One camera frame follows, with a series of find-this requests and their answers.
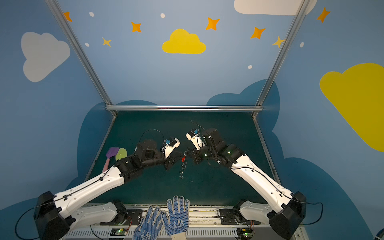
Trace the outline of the grey metal keyring plate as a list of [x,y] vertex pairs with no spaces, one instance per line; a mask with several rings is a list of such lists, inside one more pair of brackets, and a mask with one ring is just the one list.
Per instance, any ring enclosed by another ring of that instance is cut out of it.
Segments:
[[187,167],[187,164],[188,164],[188,154],[189,154],[189,149],[187,149],[185,152],[184,152],[184,156],[183,157],[186,157],[185,159],[185,162],[182,163],[181,165],[181,170],[180,170],[180,176],[179,176],[179,179],[183,179],[184,178],[184,171]]

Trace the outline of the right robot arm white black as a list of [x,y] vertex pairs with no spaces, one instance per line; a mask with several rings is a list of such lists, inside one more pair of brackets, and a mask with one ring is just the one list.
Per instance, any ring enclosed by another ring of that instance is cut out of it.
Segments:
[[301,192],[293,193],[263,172],[243,150],[236,145],[228,145],[215,128],[204,132],[190,130],[186,137],[195,149],[193,156],[199,164],[203,160],[214,160],[240,176],[266,201],[256,204],[241,201],[235,206],[245,221],[258,221],[269,224],[283,239],[294,235],[306,216],[307,199]]

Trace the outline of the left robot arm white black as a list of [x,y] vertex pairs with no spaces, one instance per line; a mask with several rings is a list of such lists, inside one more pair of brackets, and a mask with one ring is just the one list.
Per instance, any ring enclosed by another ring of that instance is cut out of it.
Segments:
[[74,223],[72,214],[84,204],[119,187],[137,177],[144,168],[164,165],[169,169],[175,155],[172,153],[180,141],[171,138],[164,141],[161,151],[153,140],[138,144],[133,155],[117,161],[100,175],[70,190],[52,194],[43,193],[38,198],[34,220],[41,240],[58,240],[63,237]]

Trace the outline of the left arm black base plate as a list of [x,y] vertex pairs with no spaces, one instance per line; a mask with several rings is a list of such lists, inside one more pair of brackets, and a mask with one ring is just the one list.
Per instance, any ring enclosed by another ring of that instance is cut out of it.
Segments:
[[100,223],[101,226],[138,226],[143,217],[143,210],[128,209],[124,215],[118,214],[112,221]]

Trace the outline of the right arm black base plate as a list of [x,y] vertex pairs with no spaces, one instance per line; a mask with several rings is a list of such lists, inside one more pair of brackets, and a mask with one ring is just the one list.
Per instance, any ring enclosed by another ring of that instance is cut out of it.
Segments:
[[240,212],[233,209],[219,209],[217,215],[222,225],[260,225],[258,221],[246,220],[240,215]]

